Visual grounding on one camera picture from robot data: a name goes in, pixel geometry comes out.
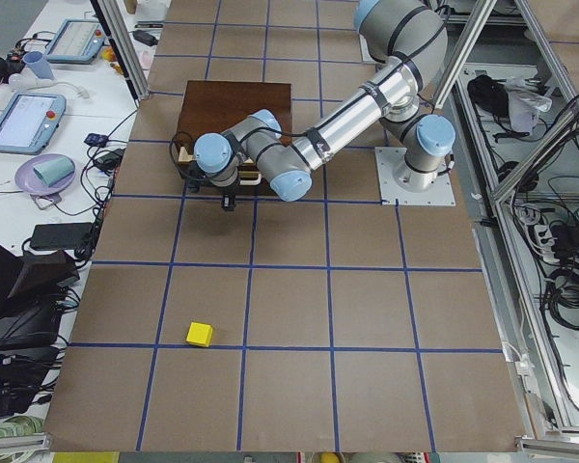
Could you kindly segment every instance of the light blue joint cap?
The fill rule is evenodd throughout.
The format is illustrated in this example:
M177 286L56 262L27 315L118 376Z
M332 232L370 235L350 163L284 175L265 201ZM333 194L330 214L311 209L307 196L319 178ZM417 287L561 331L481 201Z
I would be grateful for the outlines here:
M228 165L232 157L232 146L219 133L206 133L195 142L195 161L204 172L216 174Z
M275 130L281 131L281 126L279 125L279 121L277 121L277 118L275 118L274 115L270 111L268 111L267 109L261 109L257 113L253 113L251 115L251 117L255 118L255 119L259 119L260 121L262 121L263 123L268 125L270 128L274 128ZM281 138L280 133L274 133L274 135L276 136L276 138Z
M356 14L354 15L354 28L356 31L360 31L360 26L363 25L363 21L367 17L367 14L379 3L379 0L360 0L358 8L356 9Z
M288 171L272 179L270 186L283 201L296 201L307 194L311 183L305 171Z
M455 128L448 119L429 114L418 123L416 136L426 152L432 156L444 157L453 149Z

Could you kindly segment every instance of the blue tape grid line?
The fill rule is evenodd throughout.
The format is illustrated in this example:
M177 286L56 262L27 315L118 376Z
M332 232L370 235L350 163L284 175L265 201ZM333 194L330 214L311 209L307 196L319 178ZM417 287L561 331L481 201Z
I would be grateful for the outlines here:
M221 2L222 2L222 0L218 0L215 22L217 22L219 20L219 12L221 10ZM212 47L214 46L215 33L216 33L216 25L214 26L214 29L212 30L212 40L210 41L210 53L209 53L210 55L212 54ZM207 79L209 68L210 68L210 58L208 58L208 61L207 61L206 79ZM158 323L157 323L157 327L156 327L156 338L155 338L155 342L154 342L155 344L159 344L160 338L161 338L161 332L163 329L163 317L165 315L165 307L167 305L167 298L168 298L169 291L170 291L170 284L172 282L172 272L174 270L174 266L172 265L172 263L174 262L174 258L176 257L176 249L178 248L179 237L180 237L180 226L182 224L182 216L184 213L185 201L186 201L186 183L184 184L184 189L182 190L182 198L180 199L180 210L179 210L178 222L176 223L176 232L174 235L174 244L172 247L172 256L171 256L170 265L169 265L169 268L167 271L167 280L165 282L165 290L163 293L163 302L161 305L161 312L159 314ZM151 369L150 369L149 376L148 376L148 385L146 388L146 397L144 399L144 408L142 410L142 419L140 421L139 434L137 437L137 445L135 447L135 449L137 451L140 451L142 449L142 443L144 440L144 433L146 431L146 419L148 417L148 410L150 407L150 400L151 400L151 394L152 394L152 382L154 379L154 370L156 367L157 355L158 355L158 347L155 347L152 351Z
M412 331L414 334L414 344L416 347L416 361L418 362L418 374L421 381L421 391L423 394L423 403L425 406L425 418L427 420L428 439L431 444L431 451L437 451L435 446L435 436L433 435L433 425L431 423L431 413L428 408L427 384L425 382L425 371L423 369L423 359L421 357L420 340L418 336L418 327L416 326L416 315L414 314L414 304L412 301L412 289L409 282L409 272L407 270L407 258L405 255L405 243L403 241L403 228L401 226L401 217L399 204L395 204L395 215L397 216L397 227L399 230L399 243L401 247L401 261L403 262L403 273L405 275L405 288L407 290L407 302L409 305L410 319L412 322Z
M168 140L154 140L154 139L146 139L146 138L131 138L129 140L129 143L132 143L132 142L169 144L170 141L169 141L169 139ZM352 145L352 146L344 147L344 150L372 150L373 148L374 147Z
M352 267L344 265L275 265L271 263L217 263L217 262L164 262L141 260L95 260L93 265L171 265L174 267L207 268L267 268L272 270L332 270L359 272L440 272L440 273L482 273L480 268L427 268L427 267Z
M165 308L167 306L167 299L168 299L169 292L170 292L170 283L172 282L172 272L174 271L174 266L171 265L171 263L174 261L174 258L176 256L176 249L178 248L178 242L179 242L179 236L180 236L180 225L182 223L182 215L184 212L185 200L186 200L185 198L182 198L182 200L180 202L180 211L179 211L178 220L176 223L176 231L175 231L175 235L174 235L174 244L172 246L172 256L170 258L169 268L167 269L167 278L165 281L165 289L163 291L163 301L161 303L161 311L159 313L158 322L156 325L156 335L154 338L154 344L155 345L159 345L160 341L161 341L161 332L163 329L163 317L165 315ZM150 406L151 393L152 393L152 381L154 379L154 369L156 367L157 354L158 354L158 347L154 347L153 352L152 352L151 369L150 369L150 372L148 375L148 386L146 387L146 398L144 399L144 409L142 411L142 419L140 421L139 434L137 437L136 449L138 451L142 449L142 441L144 440L144 432L146 429L146 418L148 416L148 409Z
M258 224L258 202L253 201L253 223L251 225L251 249L249 251L249 262L253 264L255 255L255 236ZM244 410L244 378L246 376L247 350L248 350L248 336L249 336L249 312L251 309L251 287L253 285L253 267L249 268L247 276L247 296L244 309L244 327L242 332L242 358L240 360L240 394L238 396L238 429L235 438L235 449L240 451L242 449L242 423Z
M208 55L207 55L207 63L206 63L206 72L204 73L204 79L208 80L208 75L210 73L210 63L212 62L212 48L214 48L214 38L216 36L216 28L219 25L219 14L221 14L221 5L223 3L223 0L217 0L217 5L216 5L216 16L214 17L214 24L213 24L213 28L212 28L212 39L210 40L210 49L208 51Z
M69 347L99 348L99 349L158 349L158 350L197 350L190 344L155 343L155 342L69 342ZM258 351L288 351L288 352L395 352L421 354L503 354L502 349L482 348L420 348L415 347L361 347L361 346L319 346L319 345L233 345L211 344L207 350L258 350Z
M362 61L350 61L350 60L316 60L315 58L278 58L278 57L257 57L257 56L224 56L224 55L198 55L198 54L189 54L189 53L176 53L170 55L169 53L159 53L155 55L154 58L214 58L217 60L234 60L234 61L290 61L290 62L298 62L298 63L330 63L333 65L364 65Z
M274 29L302 29L302 30L315 30L316 26L292 26L292 25L275 25L275 24L251 24L251 23L226 23L226 22L192 22L192 21L165 21L165 24L175 24L181 26L223 26L223 27L270 27ZM323 31L342 31L342 32L355 32L354 29L348 27L321 27Z
M263 63L262 63L262 82L266 80L266 54L268 53L268 31L270 31L270 0L266 4L266 25L263 32Z
M324 115L323 83L321 79L321 34L319 30L319 2L316 2L316 25L317 25L317 82L319 91L319 116ZM326 244L326 293L328 303L328 337L330 341L330 390L332 395L332 424L335 441L335 451L341 451L339 438L339 410L337 403L337 372L335 369L335 329L332 301L332 272L330 271L330 227L328 221L328 181L327 169L323 167L323 190L324 190L324 236Z
M579 41L549 41L549 43L561 43L564 45L579 45Z

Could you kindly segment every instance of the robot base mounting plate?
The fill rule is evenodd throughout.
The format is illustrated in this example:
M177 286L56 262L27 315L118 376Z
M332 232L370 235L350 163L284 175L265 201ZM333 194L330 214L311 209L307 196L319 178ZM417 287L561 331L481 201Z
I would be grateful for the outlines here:
M393 178L395 161L405 154L405 148L375 148L375 162L379 177L379 194L382 204L389 205L455 205L455 195L448 175L438 177L431 187L421 193L402 188Z

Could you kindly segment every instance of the white cable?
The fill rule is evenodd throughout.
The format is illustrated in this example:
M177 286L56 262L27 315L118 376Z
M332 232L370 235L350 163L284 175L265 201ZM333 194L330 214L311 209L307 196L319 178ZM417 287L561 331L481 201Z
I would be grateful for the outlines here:
M77 92L78 96L81 96L82 98L90 98L90 94L83 87L79 87L77 85L71 84L70 82L64 82L64 81L56 81L56 82L52 81L51 83L48 83L48 84L42 84L42 85L37 85L34 87L29 87L28 90L46 89L49 87L53 87L55 85L68 85L69 87L73 88Z
M523 356L521 355L521 352L519 352L519 349L517 349L510 342L508 342L507 340L502 340L502 345L507 346L510 350L512 350L515 354L517 354L519 362L523 360Z

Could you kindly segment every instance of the brown cardboard table surface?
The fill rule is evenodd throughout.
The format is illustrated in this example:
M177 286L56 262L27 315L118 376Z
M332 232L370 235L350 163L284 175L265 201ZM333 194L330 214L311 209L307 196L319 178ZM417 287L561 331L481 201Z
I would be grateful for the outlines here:
M256 190L226 213L167 157L187 81L291 84L294 131L352 95L375 72L355 8L172 2L46 421L53 449L514 450L524 430L455 176L456 207L381 205L375 125L304 200ZM214 326L210 348L185 344L193 320Z

